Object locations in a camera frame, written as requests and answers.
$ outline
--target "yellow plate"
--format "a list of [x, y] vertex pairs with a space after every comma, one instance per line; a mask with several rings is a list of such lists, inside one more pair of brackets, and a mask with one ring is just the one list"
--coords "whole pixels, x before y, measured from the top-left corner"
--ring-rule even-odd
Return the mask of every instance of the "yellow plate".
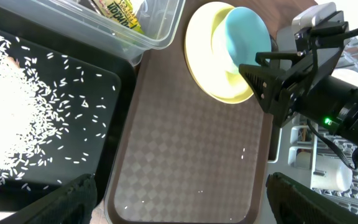
[[254, 93], [241, 75], [224, 71], [213, 63], [212, 34], [234, 6], [211, 2], [201, 6], [191, 18], [185, 37], [186, 63], [198, 86], [224, 103], [241, 103]]

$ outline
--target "checkered pattern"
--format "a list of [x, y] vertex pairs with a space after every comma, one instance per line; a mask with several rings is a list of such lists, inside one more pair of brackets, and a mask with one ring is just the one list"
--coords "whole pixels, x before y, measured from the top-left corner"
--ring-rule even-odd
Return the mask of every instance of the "checkered pattern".
[[250, 207], [263, 112], [254, 97], [228, 105], [197, 86], [183, 56], [184, 32], [142, 65], [114, 204], [130, 221], [239, 222]]

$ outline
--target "robotic arm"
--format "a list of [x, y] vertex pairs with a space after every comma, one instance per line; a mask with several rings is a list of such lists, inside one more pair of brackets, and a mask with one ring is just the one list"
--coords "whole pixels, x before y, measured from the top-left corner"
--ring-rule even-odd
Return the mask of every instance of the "robotic arm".
[[[282, 127], [299, 113], [358, 145], [358, 87], [331, 76], [358, 29], [349, 31], [334, 3], [305, 11], [294, 19], [292, 29], [296, 52], [257, 53], [261, 67], [241, 65], [241, 75], [263, 111], [273, 115], [274, 125]], [[291, 67], [274, 67], [274, 60], [290, 60]]]

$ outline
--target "table surface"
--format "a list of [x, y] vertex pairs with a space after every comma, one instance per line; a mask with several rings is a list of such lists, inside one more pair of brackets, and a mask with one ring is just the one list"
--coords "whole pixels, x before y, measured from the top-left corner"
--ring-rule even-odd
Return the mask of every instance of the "table surface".
[[[204, 0], [192, 0], [199, 2], [207, 2]], [[232, 3], [234, 6], [245, 6], [254, 10], [266, 23], [266, 26], [270, 34], [275, 37], [279, 29], [290, 25], [292, 19], [297, 16], [300, 12], [315, 5], [313, 0], [241, 0], [241, 1], [224, 1]], [[184, 32], [177, 32], [175, 39], [183, 40]], [[173, 48], [165, 49], [164, 51], [175, 50]], [[92, 224], [105, 223], [104, 214], [101, 212], [94, 213], [94, 219], [91, 221]]]

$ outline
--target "black tray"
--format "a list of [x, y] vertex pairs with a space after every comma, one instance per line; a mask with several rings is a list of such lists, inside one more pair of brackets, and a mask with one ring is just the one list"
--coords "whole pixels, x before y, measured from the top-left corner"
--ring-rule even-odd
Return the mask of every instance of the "black tray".
[[[69, 163], [68, 161], [61, 160], [61, 158], [65, 157], [63, 156], [63, 153], [60, 157], [54, 156], [53, 163], [48, 164], [48, 166], [44, 170], [39, 168], [36, 169], [37, 172], [29, 172], [24, 176], [23, 180], [17, 181], [7, 179], [6, 185], [0, 186], [0, 211], [20, 210], [25, 206], [29, 205], [30, 203], [47, 195], [52, 190], [59, 188], [59, 186], [61, 185], [57, 181], [53, 181], [58, 179], [53, 176], [54, 174], [60, 177], [63, 176], [62, 182], [64, 184], [65, 182], [75, 179], [82, 173], [92, 174], [93, 171], [93, 173], [95, 174], [95, 181], [98, 189], [99, 203], [104, 197], [104, 193], [106, 191], [106, 186], [111, 173], [114, 157], [116, 155], [116, 149], [121, 138], [122, 129], [124, 127], [129, 105], [131, 103], [132, 94], [134, 92], [134, 87], [136, 83], [134, 69], [128, 62], [121, 58], [117, 58], [113, 55], [108, 54], [107, 52], [103, 52], [102, 50], [90, 47], [89, 45], [86, 45], [84, 43], [72, 40], [68, 37], [65, 37], [64, 35], [46, 29], [38, 24], [28, 21], [27, 19], [24, 19], [11, 12], [5, 11], [1, 8], [0, 30], [3, 30], [4, 32], [7, 32], [8, 34], [12, 35], [12, 37], [9, 39], [12, 43], [16, 42], [14, 40], [14, 37], [16, 36], [21, 39], [20, 45], [27, 45], [30, 48], [32, 46], [33, 48], [38, 48], [37, 52], [32, 54], [45, 55], [45, 52], [54, 52], [53, 60], [48, 60], [47, 64], [45, 65], [40, 62], [40, 58], [38, 57], [38, 71], [40, 71], [42, 68], [45, 69], [47, 66], [52, 68], [51, 64], [58, 62], [57, 60], [62, 60], [63, 58], [61, 57], [61, 55], [59, 55], [60, 53], [70, 56], [68, 58], [71, 62], [70, 66], [82, 66], [86, 68], [89, 72], [98, 72], [100, 74], [103, 74], [103, 77], [101, 78], [105, 78], [103, 82], [109, 83], [108, 85], [116, 83], [115, 95], [111, 95], [110, 97], [104, 97], [104, 104], [106, 106], [109, 105], [110, 108], [114, 108], [114, 111], [105, 113], [105, 116], [112, 115], [112, 117], [111, 119], [110, 117], [105, 119], [106, 121], [110, 122], [109, 124], [106, 123], [108, 126], [108, 131], [106, 133], [106, 137], [103, 139], [104, 142], [100, 139], [93, 142], [84, 142], [85, 137], [81, 136], [80, 134], [79, 129], [82, 129], [80, 125], [78, 125], [78, 127], [75, 127], [73, 131], [70, 130], [70, 132], [73, 132], [74, 134], [66, 138], [66, 141], [68, 143], [66, 143], [67, 146], [64, 147], [64, 153], [68, 153], [66, 155], [67, 157], [70, 154], [70, 151], [76, 151], [76, 153], [78, 154], [77, 157], [79, 157], [77, 158], [77, 161], [81, 161], [80, 153], [82, 154], [83, 145], [85, 144], [88, 144], [88, 147], [94, 147], [94, 149], [90, 149], [89, 151], [94, 150], [94, 153], [97, 156], [93, 157], [92, 159], [89, 156], [87, 157], [87, 160], [89, 159], [89, 161], [81, 164], [74, 164], [76, 165], [75, 167], [72, 161], [71, 163]], [[15, 53], [16, 55], [13, 56], [23, 57], [23, 51], [20, 51], [18, 49], [16, 49], [15, 51], [21, 53]], [[72, 79], [75, 75], [79, 75], [75, 74], [75, 72], [75, 70], [70, 70], [70, 72], [68, 72], [68, 83], [72, 82]], [[44, 82], [49, 84], [51, 87], [53, 86], [52, 79], [48, 80], [47, 77], [41, 78], [45, 78], [46, 80], [44, 80]], [[102, 89], [98, 86], [100, 80], [97, 80], [95, 79], [95, 77], [92, 77], [88, 79], [88, 81], [90, 82], [86, 82], [86, 88], [75, 88], [75, 91], [79, 91], [75, 93], [76, 98], [78, 98], [78, 95], [86, 95], [86, 97], [89, 96], [93, 98], [100, 98], [101, 95], [98, 94], [98, 92], [100, 93]], [[74, 116], [80, 113], [81, 112], [79, 111], [71, 112], [71, 118], [74, 119]], [[88, 126], [91, 124], [86, 123], [83, 125], [87, 125], [85, 127], [88, 129]], [[53, 142], [50, 144], [50, 147], [58, 147], [58, 145], [53, 145], [54, 142], [55, 144], [58, 144], [57, 141], [53, 139]], [[21, 185], [24, 183], [29, 183], [29, 185], [32, 186], [31, 192], [27, 191], [26, 189], [21, 190]], [[43, 187], [46, 185], [49, 185], [49, 188], [47, 190], [43, 190]]]

